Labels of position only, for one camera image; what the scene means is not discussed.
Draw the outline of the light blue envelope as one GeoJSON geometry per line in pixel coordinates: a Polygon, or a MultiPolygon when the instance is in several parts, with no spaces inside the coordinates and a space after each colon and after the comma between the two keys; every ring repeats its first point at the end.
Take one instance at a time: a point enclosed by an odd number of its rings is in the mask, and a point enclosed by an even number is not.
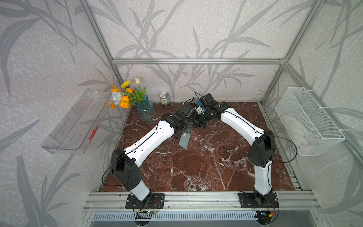
{"type": "Polygon", "coordinates": [[[189,140],[192,133],[192,128],[193,128],[193,123],[192,122],[187,123],[186,127],[181,132],[179,145],[184,149],[188,148],[189,140]]]}

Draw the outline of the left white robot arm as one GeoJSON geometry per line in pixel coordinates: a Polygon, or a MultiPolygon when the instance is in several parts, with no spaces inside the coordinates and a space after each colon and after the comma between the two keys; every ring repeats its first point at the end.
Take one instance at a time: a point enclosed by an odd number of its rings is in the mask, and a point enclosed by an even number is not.
{"type": "Polygon", "coordinates": [[[119,182],[116,186],[123,186],[140,204],[148,205],[152,199],[152,192],[142,179],[140,166],[164,141],[179,132],[186,132],[191,127],[200,127],[204,125],[203,122],[203,114],[197,113],[195,109],[187,114],[183,111],[168,112],[140,140],[123,150],[114,150],[109,171],[119,182]]]}

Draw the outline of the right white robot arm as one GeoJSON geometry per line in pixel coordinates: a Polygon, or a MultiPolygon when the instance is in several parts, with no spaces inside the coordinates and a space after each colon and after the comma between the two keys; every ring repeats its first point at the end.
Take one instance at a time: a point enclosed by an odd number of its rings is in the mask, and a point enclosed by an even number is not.
{"type": "Polygon", "coordinates": [[[275,154],[275,134],[272,131],[265,131],[259,128],[232,108],[226,102],[201,100],[202,112],[200,116],[206,122],[218,118],[221,122],[229,125],[237,131],[251,145],[248,159],[254,166],[255,184],[253,189],[256,201],[265,203],[269,200],[274,189],[271,182],[271,167],[275,154]]]}

